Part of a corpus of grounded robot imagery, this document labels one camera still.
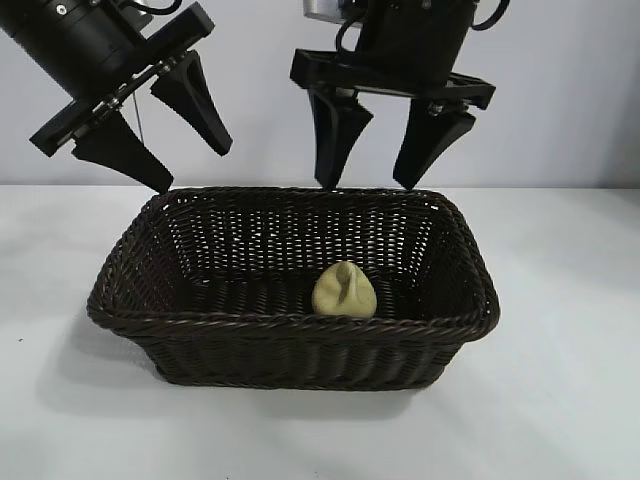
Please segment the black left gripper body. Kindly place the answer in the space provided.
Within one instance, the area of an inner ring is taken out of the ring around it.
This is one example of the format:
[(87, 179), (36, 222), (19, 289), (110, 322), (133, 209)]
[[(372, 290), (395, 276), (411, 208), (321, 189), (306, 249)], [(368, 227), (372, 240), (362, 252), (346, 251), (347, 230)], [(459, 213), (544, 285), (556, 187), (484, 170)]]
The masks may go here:
[(138, 1), (20, 2), (20, 47), (72, 98), (31, 142), (47, 156), (75, 142), (213, 29), (199, 3), (182, 9)]

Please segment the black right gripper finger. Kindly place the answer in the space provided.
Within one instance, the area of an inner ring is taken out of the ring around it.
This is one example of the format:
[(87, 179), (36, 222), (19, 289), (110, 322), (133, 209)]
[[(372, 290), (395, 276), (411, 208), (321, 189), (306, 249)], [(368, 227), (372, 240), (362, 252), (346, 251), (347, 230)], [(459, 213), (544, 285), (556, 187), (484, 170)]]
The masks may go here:
[(410, 102), (405, 135), (394, 164), (393, 178), (405, 189), (413, 189), (439, 156), (466, 135), (476, 117), (466, 110), (433, 115), (431, 103)]
[(308, 97), (314, 121), (314, 176), (322, 188), (335, 188), (356, 141), (373, 119), (355, 90), (314, 87)]

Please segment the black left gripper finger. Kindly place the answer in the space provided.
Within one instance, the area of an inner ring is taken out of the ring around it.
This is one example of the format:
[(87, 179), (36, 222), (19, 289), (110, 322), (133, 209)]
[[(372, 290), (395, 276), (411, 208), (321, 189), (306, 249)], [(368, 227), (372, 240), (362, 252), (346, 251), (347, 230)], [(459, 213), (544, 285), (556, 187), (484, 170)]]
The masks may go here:
[(174, 180), (119, 111), (112, 112), (77, 138), (72, 154), (78, 160), (117, 171), (158, 193), (166, 193)]
[(214, 105), (196, 51), (187, 51), (161, 74), (151, 94), (185, 120), (218, 155), (229, 153), (233, 140)]

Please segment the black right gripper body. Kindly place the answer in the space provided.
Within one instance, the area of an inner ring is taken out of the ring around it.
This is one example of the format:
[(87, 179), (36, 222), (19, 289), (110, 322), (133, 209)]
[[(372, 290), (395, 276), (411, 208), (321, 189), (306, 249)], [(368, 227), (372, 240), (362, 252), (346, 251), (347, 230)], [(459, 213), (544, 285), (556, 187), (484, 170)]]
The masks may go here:
[(298, 49), (290, 71), (299, 87), (334, 87), (435, 103), (439, 110), (488, 108), (495, 88), (456, 74), (469, 31), (486, 31), (475, 1), (306, 1), (304, 15), (336, 23), (331, 51)]

